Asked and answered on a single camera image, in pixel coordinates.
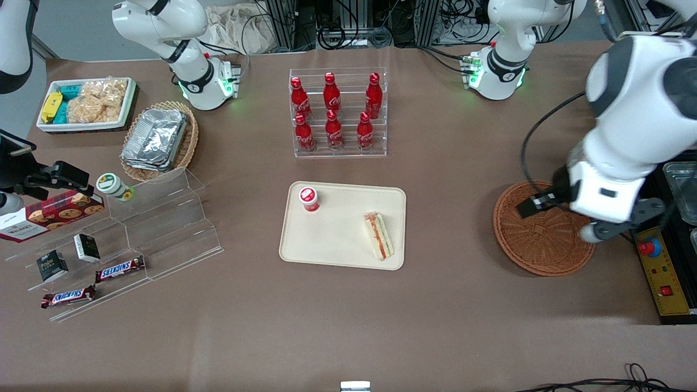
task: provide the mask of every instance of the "snickers wrapper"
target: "snickers wrapper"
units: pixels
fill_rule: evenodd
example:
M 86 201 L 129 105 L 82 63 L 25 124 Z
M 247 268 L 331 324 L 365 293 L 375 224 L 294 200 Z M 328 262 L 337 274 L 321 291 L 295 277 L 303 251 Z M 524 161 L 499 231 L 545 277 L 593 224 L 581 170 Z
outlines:
M 136 257 L 128 262 L 117 264 L 105 270 L 95 272 L 94 283 L 103 282 L 104 280 L 115 278 L 131 271 L 136 271 L 145 268 L 145 261 L 142 256 Z
M 41 307 L 44 309 L 53 308 L 54 306 L 63 305 L 64 303 L 76 303 L 83 301 L 92 301 L 97 298 L 97 290 L 94 285 L 85 287 L 84 289 L 73 290 L 60 294 L 46 294 L 41 300 Z

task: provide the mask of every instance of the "brown tablecloth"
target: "brown tablecloth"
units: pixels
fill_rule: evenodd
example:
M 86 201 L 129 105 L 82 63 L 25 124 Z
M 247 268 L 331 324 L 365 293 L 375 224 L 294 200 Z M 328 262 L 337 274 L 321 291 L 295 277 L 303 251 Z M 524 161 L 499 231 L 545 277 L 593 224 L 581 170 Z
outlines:
M 572 276 L 537 278 L 504 256 L 492 232 L 496 198 L 522 180 L 523 136 L 584 88 L 605 48 L 539 45 L 525 83 L 503 102 L 464 90 L 417 50 L 254 57 L 239 99 L 195 112 L 201 138 L 190 169 L 208 186 L 204 208 L 225 251 L 60 324 L 26 293 L 19 266 L 0 263 L 1 389 L 336 391 L 367 379 L 375 391 L 504 392 L 624 378 L 633 361 L 696 388 L 697 328 L 656 325 L 628 243 L 599 245 Z M 378 64 L 390 73 L 387 158 L 296 160 L 289 68 Z M 182 100 L 163 61 L 47 66 L 49 80 L 134 78 L 137 112 Z M 582 100 L 549 119 L 530 144 L 532 173 L 548 179 L 593 124 Z M 123 133 L 30 137 L 41 162 L 122 172 Z M 404 189 L 404 266 L 282 261 L 286 193 L 298 180 Z

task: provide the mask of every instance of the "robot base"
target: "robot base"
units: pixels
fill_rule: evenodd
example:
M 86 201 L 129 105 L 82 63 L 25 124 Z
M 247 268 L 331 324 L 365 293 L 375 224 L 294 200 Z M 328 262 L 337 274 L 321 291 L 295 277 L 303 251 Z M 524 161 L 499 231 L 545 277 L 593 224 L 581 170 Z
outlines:
M 488 46 L 460 60 L 460 68 L 471 72 L 463 74 L 462 81 L 466 89 L 474 89 L 485 98 L 504 100 L 513 95 L 513 92 L 523 83 L 525 69 L 517 76 L 514 73 L 504 75 L 504 78 L 511 75 L 511 79 L 508 82 L 501 82 L 487 63 L 487 57 L 492 50 L 493 48 Z
M 211 57 L 209 61 L 213 65 L 213 78 L 203 87 L 201 92 L 192 93 L 186 91 L 179 83 L 184 98 L 198 110 L 213 110 L 222 105 L 226 100 L 237 98 L 240 88 L 240 68 L 232 68 L 227 61 L 220 61 Z

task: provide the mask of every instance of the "clear acrylic display stand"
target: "clear acrylic display stand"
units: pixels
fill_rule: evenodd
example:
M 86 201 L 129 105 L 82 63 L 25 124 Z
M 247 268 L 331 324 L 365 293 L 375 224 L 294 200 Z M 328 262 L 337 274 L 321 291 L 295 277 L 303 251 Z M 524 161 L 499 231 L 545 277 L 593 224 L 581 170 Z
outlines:
M 146 283 L 168 276 L 223 251 L 213 224 L 206 219 L 199 194 L 204 185 L 188 170 L 176 169 L 133 187 L 128 202 L 105 197 L 105 210 L 53 232 L 9 247 L 8 262 L 24 266 L 27 290 L 36 310 L 60 322 Z M 101 261 L 77 258 L 73 237 L 95 238 Z M 63 254 L 68 273 L 53 282 L 41 280 L 36 260 L 53 249 Z M 94 284 L 95 271 L 145 257 L 145 269 L 96 285 L 96 300 L 41 309 L 45 294 L 83 289 Z
M 336 84 L 342 93 L 342 117 L 339 120 L 342 124 L 342 135 L 344 137 L 344 148 L 339 151 L 332 151 L 329 148 L 327 132 L 324 125 L 327 122 L 327 109 L 324 105 L 324 74 L 333 72 L 336 77 Z M 358 149 L 358 134 L 356 128 L 360 121 L 360 113 L 365 111 L 365 90 L 368 88 L 370 74 L 377 72 L 380 74 L 380 87 L 383 90 L 383 104 L 380 108 L 380 115 L 377 119 L 371 120 L 373 124 L 373 149 L 362 153 Z M 379 157 L 388 154 L 388 74 L 384 67 L 364 67 L 364 68 L 306 68 L 291 69 L 290 77 L 299 77 L 302 87 L 309 97 L 309 106 L 312 109 L 313 119 L 308 121 L 312 128 L 312 136 L 315 139 L 317 148 L 314 151 L 303 151 L 298 146 L 296 139 L 295 111 L 290 94 L 293 88 L 288 83 L 289 102 L 291 108 L 291 134 L 293 136 L 293 151 L 296 158 L 357 158 L 357 157 Z

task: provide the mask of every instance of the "yellow control panel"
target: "yellow control panel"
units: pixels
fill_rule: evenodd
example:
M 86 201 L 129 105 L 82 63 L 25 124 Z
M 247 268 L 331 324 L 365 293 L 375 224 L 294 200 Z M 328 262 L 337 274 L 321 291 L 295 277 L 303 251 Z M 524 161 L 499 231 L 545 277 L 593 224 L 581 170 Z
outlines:
M 641 264 L 644 267 L 644 274 L 649 282 L 651 294 L 653 294 L 658 313 L 661 316 L 688 315 L 689 307 L 685 294 L 680 287 L 680 281 L 675 275 L 671 256 L 666 251 L 666 243 L 657 227 L 645 230 L 636 235 L 636 243 L 651 241 L 656 239 L 660 246 L 656 246 L 656 252 L 651 255 L 644 255 L 639 251 Z

